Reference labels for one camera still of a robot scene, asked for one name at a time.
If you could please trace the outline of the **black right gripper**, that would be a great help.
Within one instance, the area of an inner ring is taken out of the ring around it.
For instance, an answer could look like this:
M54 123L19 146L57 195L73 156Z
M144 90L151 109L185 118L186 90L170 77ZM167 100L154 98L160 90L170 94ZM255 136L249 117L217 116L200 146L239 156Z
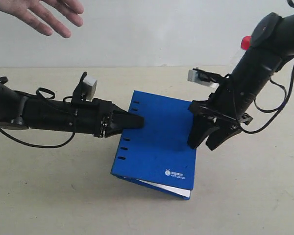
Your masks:
M240 134L238 124L249 125L253 117L247 109L253 102L253 77L250 75L226 75L225 80L207 100L193 100L189 110L193 124L187 144L196 149L208 137L206 146L215 150L229 138ZM214 120L223 121L222 127Z

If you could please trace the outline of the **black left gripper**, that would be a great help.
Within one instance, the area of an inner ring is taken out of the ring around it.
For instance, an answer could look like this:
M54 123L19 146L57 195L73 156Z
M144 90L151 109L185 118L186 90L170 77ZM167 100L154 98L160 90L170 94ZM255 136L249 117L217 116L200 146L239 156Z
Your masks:
M94 99L78 104L63 103L64 121L61 131L91 134L99 138L108 138L121 134L123 130L140 129L144 126L142 116L127 111L117 111L111 101Z

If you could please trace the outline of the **person's open hand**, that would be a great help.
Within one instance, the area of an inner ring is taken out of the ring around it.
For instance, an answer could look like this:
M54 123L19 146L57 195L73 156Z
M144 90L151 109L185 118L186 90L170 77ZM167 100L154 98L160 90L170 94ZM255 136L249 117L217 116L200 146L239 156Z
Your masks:
M56 32L70 38L71 31L47 9L46 3L77 27L83 26L84 5L79 0L0 0L0 12L11 15L44 36Z

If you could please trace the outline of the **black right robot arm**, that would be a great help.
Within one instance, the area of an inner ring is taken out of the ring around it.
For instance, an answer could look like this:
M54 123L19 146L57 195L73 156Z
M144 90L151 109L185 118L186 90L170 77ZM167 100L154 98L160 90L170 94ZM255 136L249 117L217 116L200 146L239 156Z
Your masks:
M204 86L218 84L207 100L189 106L193 124L187 144L196 149L204 141L210 150L241 133L253 118L246 113L261 89L294 58L294 14L266 15L255 27L247 50L230 74L222 76L194 68L188 81Z

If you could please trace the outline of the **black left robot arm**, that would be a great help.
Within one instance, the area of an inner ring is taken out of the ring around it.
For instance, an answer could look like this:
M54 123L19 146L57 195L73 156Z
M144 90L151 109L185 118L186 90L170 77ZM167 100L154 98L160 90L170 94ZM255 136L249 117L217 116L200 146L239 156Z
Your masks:
M54 92L38 88L35 94L12 90L0 77L0 128L76 132L106 138L125 129L139 129L144 118L94 97L97 80L84 72L72 97L55 100Z

